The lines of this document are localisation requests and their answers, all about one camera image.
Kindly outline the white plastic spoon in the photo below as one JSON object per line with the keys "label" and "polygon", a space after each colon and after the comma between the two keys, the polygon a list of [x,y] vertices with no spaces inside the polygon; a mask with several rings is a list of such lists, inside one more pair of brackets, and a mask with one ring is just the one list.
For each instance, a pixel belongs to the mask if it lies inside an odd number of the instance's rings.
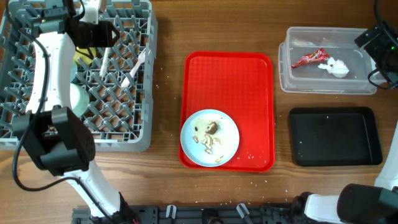
{"label": "white plastic spoon", "polygon": [[100,77],[104,77],[106,75],[107,70],[108,70],[109,51],[110,51],[109,47],[105,48],[104,55],[103,55],[103,60],[102,60],[102,64],[101,64],[101,68],[100,68],[100,71],[99,71],[99,76]]}

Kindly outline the yellow plastic cup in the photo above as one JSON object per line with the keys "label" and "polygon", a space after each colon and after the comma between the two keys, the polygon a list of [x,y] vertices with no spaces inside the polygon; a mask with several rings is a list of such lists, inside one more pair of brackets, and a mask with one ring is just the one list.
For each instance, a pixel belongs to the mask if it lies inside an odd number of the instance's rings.
{"label": "yellow plastic cup", "polygon": [[94,47],[90,47],[89,49],[79,49],[78,47],[75,50],[75,55],[73,60],[81,65],[78,59],[81,59],[85,64],[91,65],[96,57],[96,49]]}

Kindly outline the white plastic fork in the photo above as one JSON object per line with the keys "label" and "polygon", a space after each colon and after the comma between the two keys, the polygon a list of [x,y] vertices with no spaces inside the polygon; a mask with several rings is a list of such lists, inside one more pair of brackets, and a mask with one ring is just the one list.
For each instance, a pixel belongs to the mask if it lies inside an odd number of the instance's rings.
{"label": "white plastic fork", "polygon": [[146,52],[147,52],[147,49],[144,49],[139,54],[136,64],[133,66],[132,70],[129,72],[129,75],[122,81],[122,83],[121,83],[122,88],[128,88],[130,86],[129,78],[133,77],[135,75],[135,73],[138,71],[139,67],[145,62]]}

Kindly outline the white napkin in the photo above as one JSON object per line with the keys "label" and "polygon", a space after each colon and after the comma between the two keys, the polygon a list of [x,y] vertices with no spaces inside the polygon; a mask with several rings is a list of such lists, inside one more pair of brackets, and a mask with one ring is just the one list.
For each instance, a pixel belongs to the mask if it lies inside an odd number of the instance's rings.
{"label": "white napkin", "polygon": [[326,63],[319,64],[318,68],[326,70],[329,74],[337,78],[343,78],[349,72],[348,67],[342,60],[335,60],[333,57],[330,57]]}

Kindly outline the red snack wrapper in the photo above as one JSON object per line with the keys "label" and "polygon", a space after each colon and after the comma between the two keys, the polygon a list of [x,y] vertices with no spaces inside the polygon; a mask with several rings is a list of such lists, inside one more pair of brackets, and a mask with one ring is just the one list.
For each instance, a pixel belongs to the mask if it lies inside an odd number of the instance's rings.
{"label": "red snack wrapper", "polygon": [[303,55],[297,62],[291,65],[292,69],[306,65],[313,62],[324,62],[330,58],[330,54],[326,52],[325,49],[319,48],[316,51]]}

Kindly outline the green plastic bowl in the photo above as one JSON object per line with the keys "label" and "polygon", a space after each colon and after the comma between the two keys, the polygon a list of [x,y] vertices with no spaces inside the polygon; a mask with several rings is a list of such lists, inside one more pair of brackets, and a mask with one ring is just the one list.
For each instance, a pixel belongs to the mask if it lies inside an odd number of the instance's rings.
{"label": "green plastic bowl", "polygon": [[82,87],[74,83],[70,84],[70,101],[73,113],[80,117],[84,115],[90,103],[88,92]]}

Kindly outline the light blue bowl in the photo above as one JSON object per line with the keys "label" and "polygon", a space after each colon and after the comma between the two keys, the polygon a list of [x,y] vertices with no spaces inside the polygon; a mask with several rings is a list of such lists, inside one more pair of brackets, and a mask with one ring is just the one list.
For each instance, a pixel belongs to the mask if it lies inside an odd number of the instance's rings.
{"label": "light blue bowl", "polygon": [[76,73],[78,72],[78,66],[75,61],[72,62],[72,68],[70,72],[70,82],[74,82],[74,79],[76,78]]}

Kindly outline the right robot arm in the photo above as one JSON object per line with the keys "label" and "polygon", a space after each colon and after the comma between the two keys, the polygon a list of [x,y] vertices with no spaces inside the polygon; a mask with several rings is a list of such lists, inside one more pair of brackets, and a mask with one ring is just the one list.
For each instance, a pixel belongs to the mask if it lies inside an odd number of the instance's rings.
{"label": "right robot arm", "polygon": [[[376,68],[386,80],[387,89],[397,88],[397,32],[386,22],[377,25],[355,39],[355,44],[364,47],[375,61]],[[342,115],[343,121],[354,115],[354,134],[343,131],[336,146],[353,146],[372,149],[379,146],[376,120],[369,108],[296,108],[289,114],[294,137],[299,135],[298,126],[305,119],[316,131],[323,130],[316,119],[322,112]],[[304,192],[294,198],[290,205],[290,221],[318,223],[397,223],[397,138],[394,137],[381,173],[373,186],[348,184],[339,195],[319,195]]]}

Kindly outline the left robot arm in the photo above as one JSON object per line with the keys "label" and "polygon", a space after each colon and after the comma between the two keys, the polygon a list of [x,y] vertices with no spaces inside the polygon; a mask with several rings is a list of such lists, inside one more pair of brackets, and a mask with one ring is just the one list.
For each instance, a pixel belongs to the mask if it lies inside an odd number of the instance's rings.
{"label": "left robot arm", "polygon": [[138,223],[139,217],[95,162],[91,131],[73,112],[70,77],[76,49],[111,47],[119,32],[102,21],[104,1],[47,1],[32,23],[35,71],[25,114],[12,121],[18,150],[25,150],[56,183],[68,182],[90,208],[93,223]]}

